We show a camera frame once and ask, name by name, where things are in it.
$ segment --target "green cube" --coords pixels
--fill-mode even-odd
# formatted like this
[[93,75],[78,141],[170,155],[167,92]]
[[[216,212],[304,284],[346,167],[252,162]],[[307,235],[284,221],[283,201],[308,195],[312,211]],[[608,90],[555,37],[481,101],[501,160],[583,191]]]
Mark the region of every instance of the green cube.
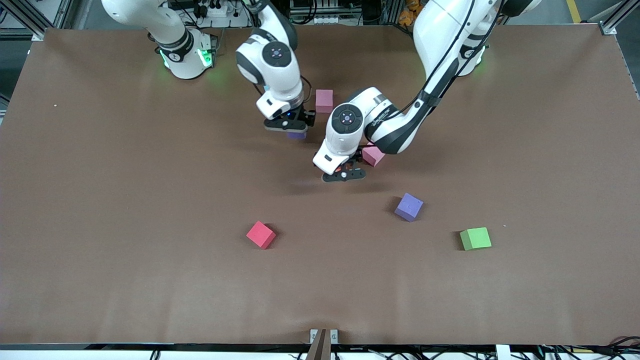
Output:
[[460,233],[460,237],[462,238],[462,245],[465,247],[465,250],[491,247],[491,240],[489,240],[489,232],[486,230],[486,227],[464,230]]

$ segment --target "cube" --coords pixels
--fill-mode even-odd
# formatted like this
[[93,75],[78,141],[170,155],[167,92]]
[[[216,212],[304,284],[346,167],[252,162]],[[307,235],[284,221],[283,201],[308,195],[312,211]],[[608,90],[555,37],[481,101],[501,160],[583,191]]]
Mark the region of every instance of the cube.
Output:
[[489,239],[489,232],[486,230],[486,227],[464,230],[460,233],[460,238],[462,238],[462,245],[465,250],[491,247],[491,240]]
[[307,133],[290,133],[287,132],[287,137],[295,140],[304,140],[307,138]]
[[333,111],[333,90],[316,90],[316,113],[330,114]]
[[276,237],[276,233],[268,228],[267,225],[258,221],[251,230],[249,230],[246,237],[251,239],[251,241],[260,247],[260,249],[264,250]]
[[380,149],[375,146],[367,146],[362,149],[362,158],[373,167],[375,167],[384,156],[385,153],[381,152]]
[[402,200],[400,200],[400,204],[398,204],[395,213],[406,221],[413,222],[415,221],[415,217],[418,216],[422,204],[423,202],[420,199],[416,199],[411,194],[406,193]]

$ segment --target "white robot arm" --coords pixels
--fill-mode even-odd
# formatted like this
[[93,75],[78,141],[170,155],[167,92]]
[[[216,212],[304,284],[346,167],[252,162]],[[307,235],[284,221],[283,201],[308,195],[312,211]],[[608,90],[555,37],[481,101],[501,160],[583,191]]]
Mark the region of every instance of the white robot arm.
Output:
[[166,0],[102,0],[117,22],[141,26],[160,48],[166,66],[181,79],[193,79],[213,66],[217,38],[198,29],[186,28],[178,14],[163,8]]
[[[534,3],[540,0],[510,0]],[[361,179],[362,135],[385,154],[404,151],[424,119],[457,76],[470,73],[480,62],[495,18],[494,0],[429,0],[413,27],[413,41],[427,80],[406,114],[377,88],[359,90],[330,115],[326,137],[313,162],[325,181]]]
[[266,117],[267,130],[306,133],[313,126],[314,111],[302,108],[304,93],[298,59],[294,51],[298,34],[293,25],[270,0],[243,0],[252,14],[258,15],[255,28],[236,50],[240,73],[254,85],[265,87],[256,102]]

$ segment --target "brown paper sheet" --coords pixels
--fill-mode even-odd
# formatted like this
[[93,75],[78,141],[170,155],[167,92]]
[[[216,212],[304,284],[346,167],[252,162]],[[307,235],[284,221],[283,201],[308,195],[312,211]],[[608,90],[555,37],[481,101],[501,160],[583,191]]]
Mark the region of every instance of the brown paper sheet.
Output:
[[[424,81],[393,28],[300,27],[336,104]],[[0,128],[0,341],[605,344],[640,333],[640,103],[596,26],[499,26],[412,145],[323,184],[225,32],[174,78],[143,31],[48,31]],[[392,211],[409,192],[418,221]],[[257,220],[278,237],[260,250]],[[489,229],[465,252],[457,232]]]

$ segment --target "yellow floor stripe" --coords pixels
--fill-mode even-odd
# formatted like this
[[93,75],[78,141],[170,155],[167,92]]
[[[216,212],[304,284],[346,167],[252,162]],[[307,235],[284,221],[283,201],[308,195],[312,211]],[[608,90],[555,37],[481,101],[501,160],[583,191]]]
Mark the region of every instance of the yellow floor stripe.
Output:
[[566,0],[566,5],[569,6],[569,12],[571,13],[571,19],[574,24],[580,23],[580,13],[578,12],[578,6],[575,5],[575,0]]

